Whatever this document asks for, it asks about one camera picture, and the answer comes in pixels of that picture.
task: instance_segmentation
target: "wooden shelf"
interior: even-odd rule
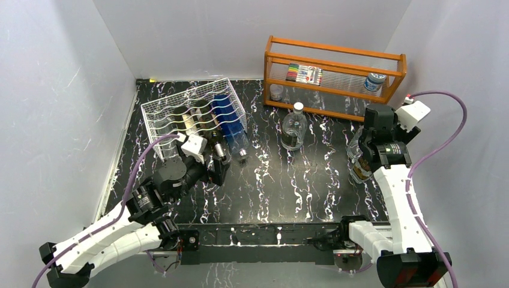
[[[321,68],[321,84],[287,81],[286,73],[290,63]],[[364,87],[369,73],[387,75],[380,90],[373,92]],[[369,103],[387,103],[405,75],[406,58],[403,54],[394,55],[270,36],[265,49],[264,104],[290,109],[294,102],[314,97],[307,102],[316,107],[306,107],[306,103],[303,103],[304,111],[363,121],[365,106]],[[270,100],[269,87],[272,84],[292,90],[286,93],[287,103]],[[349,108],[352,102],[356,105],[354,110]]]

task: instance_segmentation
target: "marble countertop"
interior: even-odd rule
[[[149,144],[140,105],[204,83],[139,83],[106,212],[120,202],[129,173]],[[388,220],[376,183],[356,184],[349,176],[352,164],[346,145],[358,127],[356,122],[306,113],[309,129],[303,147],[287,151],[280,145],[280,132],[289,111],[262,104],[261,80],[232,84],[247,114],[247,162],[232,161],[223,186],[199,182],[172,205],[176,223],[320,222],[359,214],[372,221]],[[161,164],[150,152],[137,179],[151,175]]]

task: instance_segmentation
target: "black marble table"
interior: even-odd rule
[[[120,202],[129,173],[149,144],[140,105],[205,83],[139,82],[106,212]],[[247,114],[247,162],[233,161],[222,187],[200,182],[172,205],[176,223],[320,222],[354,214],[364,214],[372,221],[388,220],[376,183],[356,184],[349,176],[352,164],[346,145],[358,127],[356,122],[306,113],[309,129],[303,147],[287,151],[280,145],[280,135],[289,111],[262,104],[261,80],[232,84]],[[161,164],[150,152],[138,181]]]

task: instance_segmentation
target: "bottle label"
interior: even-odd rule
[[[295,147],[297,145],[297,140],[298,140],[297,136],[289,135],[285,131],[283,131],[283,133],[281,135],[281,141],[285,145],[290,146],[290,147]]]

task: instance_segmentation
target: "white wall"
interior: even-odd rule
[[[0,67],[0,286],[26,288],[93,221],[134,77],[91,0],[2,1]]]
[[[94,0],[137,78],[263,77],[269,35],[383,51],[410,0]]]
[[[507,11],[502,0],[414,0],[387,48],[407,55],[400,95],[443,89],[468,108],[458,138],[414,176],[427,224],[451,253],[462,288],[507,286]],[[443,143],[461,119],[454,100],[420,100],[432,112],[409,145],[414,161]]]

